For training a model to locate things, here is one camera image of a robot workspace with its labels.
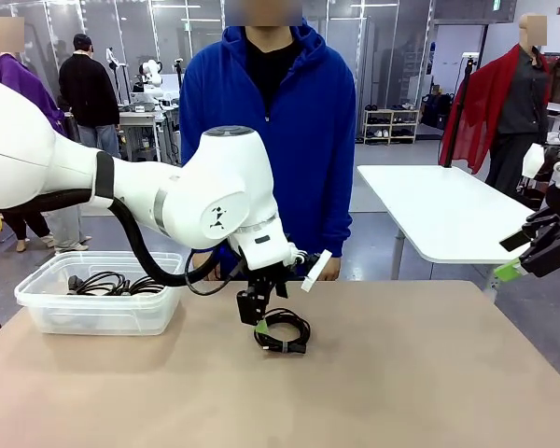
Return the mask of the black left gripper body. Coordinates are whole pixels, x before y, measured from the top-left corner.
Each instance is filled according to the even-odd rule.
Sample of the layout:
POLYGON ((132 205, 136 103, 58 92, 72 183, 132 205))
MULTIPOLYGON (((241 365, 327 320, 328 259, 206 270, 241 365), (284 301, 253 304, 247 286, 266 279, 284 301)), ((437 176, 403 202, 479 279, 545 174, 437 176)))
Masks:
POLYGON ((257 296, 270 297, 272 291, 280 298, 287 298, 287 281, 289 268, 282 262, 275 263, 247 274, 247 290, 257 296))

